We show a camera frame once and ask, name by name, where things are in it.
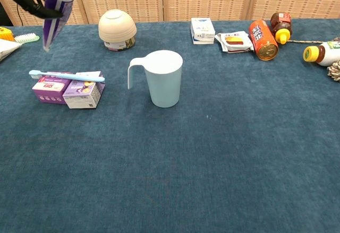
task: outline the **black cable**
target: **black cable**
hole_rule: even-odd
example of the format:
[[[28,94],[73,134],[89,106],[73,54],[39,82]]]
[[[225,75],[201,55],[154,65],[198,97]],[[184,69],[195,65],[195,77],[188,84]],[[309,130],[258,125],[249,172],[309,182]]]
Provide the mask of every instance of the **black cable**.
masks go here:
[[[22,22],[22,19],[21,19],[20,13],[19,13],[19,7],[18,7],[18,4],[16,5],[16,11],[18,12],[18,16],[19,16],[19,18],[20,18],[20,21],[21,21],[21,26],[23,26],[23,22]]]

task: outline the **snack package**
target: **snack package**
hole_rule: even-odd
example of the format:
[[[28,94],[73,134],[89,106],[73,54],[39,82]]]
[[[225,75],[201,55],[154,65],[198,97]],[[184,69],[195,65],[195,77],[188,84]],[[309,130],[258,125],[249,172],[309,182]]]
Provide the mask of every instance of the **snack package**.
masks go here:
[[[215,38],[220,42],[222,51],[229,54],[254,51],[253,43],[245,31],[218,33]]]

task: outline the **table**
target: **table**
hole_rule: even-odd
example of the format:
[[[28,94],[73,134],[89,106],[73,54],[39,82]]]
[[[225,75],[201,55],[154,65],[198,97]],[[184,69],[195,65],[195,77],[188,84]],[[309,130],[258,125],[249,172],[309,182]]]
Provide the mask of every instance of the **table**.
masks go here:
[[[251,21],[216,21],[245,30]],[[63,29],[0,63],[0,232],[339,232],[340,84],[305,63],[307,45],[272,61],[193,45],[189,22],[137,23],[108,51],[96,25]],[[293,20],[293,39],[332,40],[340,20]],[[42,27],[16,27],[15,34]],[[151,102],[131,59],[182,55],[181,97]],[[40,103],[30,70],[101,70],[96,109]]]

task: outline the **white paper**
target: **white paper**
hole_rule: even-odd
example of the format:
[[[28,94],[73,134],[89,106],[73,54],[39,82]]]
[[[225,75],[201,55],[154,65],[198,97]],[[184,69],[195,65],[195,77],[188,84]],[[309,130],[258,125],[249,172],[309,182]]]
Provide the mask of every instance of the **white paper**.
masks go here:
[[[21,46],[21,43],[0,39],[0,61]]]

